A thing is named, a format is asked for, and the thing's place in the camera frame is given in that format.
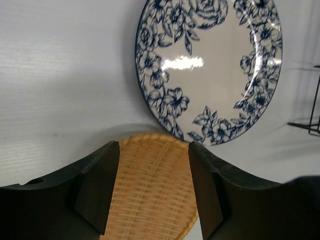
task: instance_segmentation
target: white table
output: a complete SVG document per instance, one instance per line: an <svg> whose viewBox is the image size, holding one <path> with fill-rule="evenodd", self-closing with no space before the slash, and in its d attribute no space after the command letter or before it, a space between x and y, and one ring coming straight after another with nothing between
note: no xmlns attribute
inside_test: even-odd
<svg viewBox="0 0 320 240"><path fill-rule="evenodd" d="M0 186L62 168L109 140L163 131L140 93L135 34L146 0L0 0ZM283 60L275 95L241 137L209 149L259 177L319 175L308 120L320 63L320 1L274 0ZM197 222L186 239L200 239Z"/></svg>

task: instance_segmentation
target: plate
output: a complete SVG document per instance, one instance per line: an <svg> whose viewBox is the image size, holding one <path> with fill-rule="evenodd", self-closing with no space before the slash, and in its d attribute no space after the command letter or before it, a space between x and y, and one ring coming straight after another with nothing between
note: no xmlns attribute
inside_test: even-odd
<svg viewBox="0 0 320 240"><path fill-rule="evenodd" d="M227 143L268 107L282 48L273 0L148 0L135 42L138 83L171 134Z"/></svg>

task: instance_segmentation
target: wicker mat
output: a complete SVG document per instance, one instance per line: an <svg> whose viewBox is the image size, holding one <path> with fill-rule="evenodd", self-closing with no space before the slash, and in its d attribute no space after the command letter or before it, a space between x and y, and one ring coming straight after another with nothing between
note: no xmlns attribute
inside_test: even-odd
<svg viewBox="0 0 320 240"><path fill-rule="evenodd" d="M182 240L198 218L188 145L173 136L119 141L120 161L100 240Z"/></svg>

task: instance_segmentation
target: black wire rack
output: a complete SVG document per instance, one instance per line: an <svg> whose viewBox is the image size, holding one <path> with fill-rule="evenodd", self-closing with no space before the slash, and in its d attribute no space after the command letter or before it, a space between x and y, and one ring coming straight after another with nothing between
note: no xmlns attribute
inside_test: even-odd
<svg viewBox="0 0 320 240"><path fill-rule="evenodd" d="M316 66L314 66L314 68L320 69L320 65L316 65ZM316 107L316 103L317 103L317 99L318 99L319 87L320 87L320 76L319 76L318 84L316 86L316 91L315 91L315 96L314 96L314 101L313 101L309 124L288 122L288 125L294 126L297 128L301 128L301 129L306 129L306 130L308 130L310 135L318 136L318 137L320 137L320 115L319 115L317 123L313 123L313 118L315 115L315 107Z"/></svg>

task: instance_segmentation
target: floral pattern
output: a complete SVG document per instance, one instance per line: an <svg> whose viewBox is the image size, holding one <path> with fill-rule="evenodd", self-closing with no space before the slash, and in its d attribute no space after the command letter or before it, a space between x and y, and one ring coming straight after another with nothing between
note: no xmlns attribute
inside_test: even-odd
<svg viewBox="0 0 320 240"><path fill-rule="evenodd" d="M209 106L195 117L198 131L183 132L177 119L188 109L191 99L179 86L169 88L170 74L161 69L161 56L155 49L169 48L184 41L193 54L200 41L197 31L207 31L227 18L227 0L148 0L136 36L135 63L141 91L156 118L171 134L206 145L226 143L251 128L273 97L278 83L282 55L282 33L273 0L232 0L239 26L248 29L252 51L239 59L248 82L240 101L234 104L237 118L224 119Z"/></svg>

